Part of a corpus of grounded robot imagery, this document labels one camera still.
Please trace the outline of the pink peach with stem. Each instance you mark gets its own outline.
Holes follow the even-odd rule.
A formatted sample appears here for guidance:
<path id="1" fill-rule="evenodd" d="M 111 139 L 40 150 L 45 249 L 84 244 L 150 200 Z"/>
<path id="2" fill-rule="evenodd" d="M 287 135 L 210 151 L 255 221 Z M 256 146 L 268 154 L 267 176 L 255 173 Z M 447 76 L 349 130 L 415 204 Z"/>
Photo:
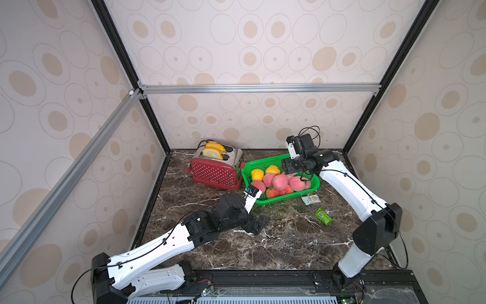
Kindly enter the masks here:
<path id="1" fill-rule="evenodd" d="M 263 181 L 253 181 L 251 185 L 259 189 L 262 193 L 265 193 L 267 190 L 267 187 Z"/>

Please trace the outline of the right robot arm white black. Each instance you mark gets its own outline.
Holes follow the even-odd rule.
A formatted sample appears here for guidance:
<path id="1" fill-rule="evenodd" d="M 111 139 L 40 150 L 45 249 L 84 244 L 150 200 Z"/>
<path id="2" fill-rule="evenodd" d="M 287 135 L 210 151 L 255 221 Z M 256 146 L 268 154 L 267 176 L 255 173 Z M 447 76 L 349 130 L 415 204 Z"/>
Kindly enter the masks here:
<path id="1" fill-rule="evenodd" d="M 353 232 L 352 246 L 333 268 L 334 284 L 342 290 L 356 280 L 382 248 L 397 238 L 404 239 L 400 232 L 402 208 L 372 193 L 333 151 L 318 149 L 310 134 L 289 136 L 286 146 L 289 158 L 282 161 L 286 174 L 318 176 L 337 190 L 361 220 Z"/>

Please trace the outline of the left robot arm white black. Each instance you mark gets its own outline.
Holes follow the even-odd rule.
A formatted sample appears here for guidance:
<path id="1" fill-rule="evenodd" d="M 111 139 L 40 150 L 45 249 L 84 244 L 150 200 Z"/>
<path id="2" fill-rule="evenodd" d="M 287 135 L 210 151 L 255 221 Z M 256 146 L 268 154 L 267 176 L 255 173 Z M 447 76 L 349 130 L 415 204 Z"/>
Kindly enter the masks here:
<path id="1" fill-rule="evenodd" d="M 128 303 L 156 291 L 175 291 L 193 280 L 188 263 L 166 269 L 158 265 L 241 228 L 258 235 L 268 217 L 256 218 L 251 210 L 262 192 L 250 186 L 244 196 L 223 195 L 211 209 L 185 214 L 166 234 L 128 252 L 114 256 L 100 253 L 92 259 L 90 275 L 94 303 Z"/>

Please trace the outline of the yellow peach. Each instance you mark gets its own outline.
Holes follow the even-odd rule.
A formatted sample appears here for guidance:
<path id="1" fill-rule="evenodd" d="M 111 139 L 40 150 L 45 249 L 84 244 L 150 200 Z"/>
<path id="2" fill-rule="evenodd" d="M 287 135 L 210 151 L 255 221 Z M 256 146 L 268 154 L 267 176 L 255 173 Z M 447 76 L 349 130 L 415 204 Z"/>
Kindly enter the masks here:
<path id="1" fill-rule="evenodd" d="M 261 169 L 254 169 L 251 171 L 252 181 L 262 181 L 265 176 L 265 172 Z"/>
<path id="2" fill-rule="evenodd" d="M 265 173 L 266 174 L 274 174 L 274 175 L 278 176 L 281 173 L 281 171 L 276 165 L 270 165 L 269 167 L 267 167 Z"/>

